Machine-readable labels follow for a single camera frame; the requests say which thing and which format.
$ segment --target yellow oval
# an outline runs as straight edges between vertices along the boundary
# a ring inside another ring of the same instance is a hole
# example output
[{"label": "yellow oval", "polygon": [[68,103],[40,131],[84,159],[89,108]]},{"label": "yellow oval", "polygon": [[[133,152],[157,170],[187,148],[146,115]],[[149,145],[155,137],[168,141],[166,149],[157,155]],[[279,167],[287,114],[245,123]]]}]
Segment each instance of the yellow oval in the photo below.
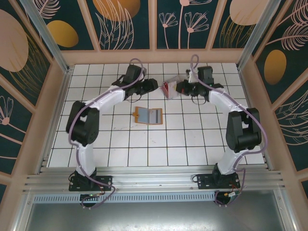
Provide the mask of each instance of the yellow oval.
[{"label": "yellow oval", "polygon": [[233,0],[230,5],[230,18],[238,25],[254,25],[259,21],[267,3],[268,0]]},{"label": "yellow oval", "polygon": [[284,75],[287,66],[287,59],[280,50],[271,51],[265,61],[264,77],[271,84],[277,84]]},{"label": "yellow oval", "polygon": [[19,22],[9,13],[0,10],[0,66],[17,72],[28,60],[27,34]]},{"label": "yellow oval", "polygon": [[48,23],[47,27],[58,45],[74,47],[78,44],[78,34],[70,24],[54,20]]},{"label": "yellow oval", "polygon": [[140,9],[140,0],[93,0],[94,6],[98,12],[105,18],[111,21],[124,21],[125,17],[120,16],[123,13],[120,10],[118,2],[124,9],[129,12],[131,18],[133,18]]}]

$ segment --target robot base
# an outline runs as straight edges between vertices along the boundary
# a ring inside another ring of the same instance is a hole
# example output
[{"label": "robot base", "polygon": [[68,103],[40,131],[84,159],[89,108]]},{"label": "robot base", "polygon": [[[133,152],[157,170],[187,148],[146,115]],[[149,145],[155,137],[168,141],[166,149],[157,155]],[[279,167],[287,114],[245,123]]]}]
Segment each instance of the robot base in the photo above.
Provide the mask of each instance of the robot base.
[{"label": "robot base", "polygon": [[[101,183],[112,185],[112,176],[96,176],[95,171],[91,175],[91,178]],[[70,192],[100,192],[101,188],[98,184],[93,183],[88,178],[75,171],[75,175],[70,178],[68,190]],[[103,191],[111,191],[111,188],[104,186]]]},{"label": "robot base", "polygon": [[212,174],[198,174],[196,177],[199,189],[232,189],[232,184],[238,189],[241,187],[236,173],[221,175],[217,164]]}]

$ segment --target white grid floor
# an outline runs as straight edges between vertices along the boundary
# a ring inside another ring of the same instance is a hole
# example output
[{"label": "white grid floor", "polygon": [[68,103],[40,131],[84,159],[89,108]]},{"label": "white grid floor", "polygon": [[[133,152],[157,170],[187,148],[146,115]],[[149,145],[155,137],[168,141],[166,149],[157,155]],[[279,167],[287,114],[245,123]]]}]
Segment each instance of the white grid floor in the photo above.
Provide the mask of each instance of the white grid floor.
[{"label": "white grid floor", "polygon": [[[215,83],[220,83],[239,103],[247,106],[235,64],[208,64],[213,67]],[[185,75],[190,64],[145,64],[148,78],[164,80]],[[48,167],[75,167],[75,150],[68,143],[65,126],[74,101],[87,101],[106,91],[126,73],[128,64],[75,65],[61,119],[52,145]],[[139,99],[133,95],[132,100]],[[94,143],[98,167],[199,166],[214,165],[226,148],[227,116],[214,105],[181,95],[166,100],[160,89],[131,103],[124,101],[103,112],[100,132]],[[135,107],[162,108],[162,125],[136,124],[131,116]],[[262,154],[246,156],[241,164],[263,164]]]}]

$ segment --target black bracket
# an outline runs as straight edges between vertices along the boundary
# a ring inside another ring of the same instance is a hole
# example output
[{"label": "black bracket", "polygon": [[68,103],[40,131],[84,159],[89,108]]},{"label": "black bracket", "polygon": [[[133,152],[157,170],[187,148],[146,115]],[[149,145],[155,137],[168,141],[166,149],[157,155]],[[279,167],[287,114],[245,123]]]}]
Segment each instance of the black bracket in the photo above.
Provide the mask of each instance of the black bracket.
[{"label": "black bracket", "polygon": [[213,174],[198,174],[195,176],[195,181],[198,184],[198,189],[232,189],[232,184],[238,189],[241,187],[239,177],[234,174],[231,182],[224,182],[223,184],[216,185],[214,182]]},{"label": "black bracket", "polygon": [[[112,185],[112,176],[96,176],[95,179],[101,183]],[[73,176],[70,178],[68,190],[70,192],[97,192],[101,191],[101,188],[98,184],[94,184],[92,188],[89,184],[80,184],[78,178]],[[111,188],[103,186],[103,191],[111,191]]]}]

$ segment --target flower illustration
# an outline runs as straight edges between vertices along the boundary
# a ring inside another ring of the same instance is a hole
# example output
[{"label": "flower illustration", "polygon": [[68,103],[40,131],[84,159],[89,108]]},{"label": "flower illustration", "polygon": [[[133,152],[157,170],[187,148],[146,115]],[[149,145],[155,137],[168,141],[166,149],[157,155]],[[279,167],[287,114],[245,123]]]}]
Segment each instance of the flower illustration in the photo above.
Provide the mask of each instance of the flower illustration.
[{"label": "flower illustration", "polygon": [[[22,131],[21,129],[13,126],[12,124],[10,124],[10,117],[12,114],[12,110],[13,110],[13,105],[14,105],[14,100],[11,99],[10,97],[8,97],[7,101],[5,101],[3,96],[0,96],[0,125],[9,125],[10,127],[22,132],[22,133],[26,133],[25,131]],[[0,137],[3,137],[9,141],[15,142],[17,144],[22,144],[22,142],[17,141],[11,137],[8,137],[4,134],[0,133]],[[0,158],[5,158],[5,159],[16,159],[15,157],[5,157],[5,156],[0,156]]]},{"label": "flower illustration", "polygon": [[8,125],[12,114],[14,101],[8,97],[7,103],[3,96],[0,96],[0,124]]},{"label": "flower illustration", "polygon": [[180,25],[179,25],[179,49],[181,49],[181,25],[182,25],[182,15],[184,6],[189,5],[203,5],[210,3],[212,0],[180,0],[181,12],[180,12]]},{"label": "flower illustration", "polygon": [[164,33],[165,33],[166,46],[167,46],[167,49],[169,49],[168,42],[167,42],[167,36],[166,36],[166,28],[176,26],[178,24],[178,22],[176,21],[176,17],[174,15],[174,13],[166,13],[166,16],[165,16],[164,13],[160,13],[159,19],[160,19],[160,22],[163,25]]},{"label": "flower illustration", "polygon": [[195,13],[193,17],[191,12],[185,14],[185,24],[188,32],[187,49],[189,49],[189,37],[191,33],[208,30],[209,25],[206,24],[206,14]]}]

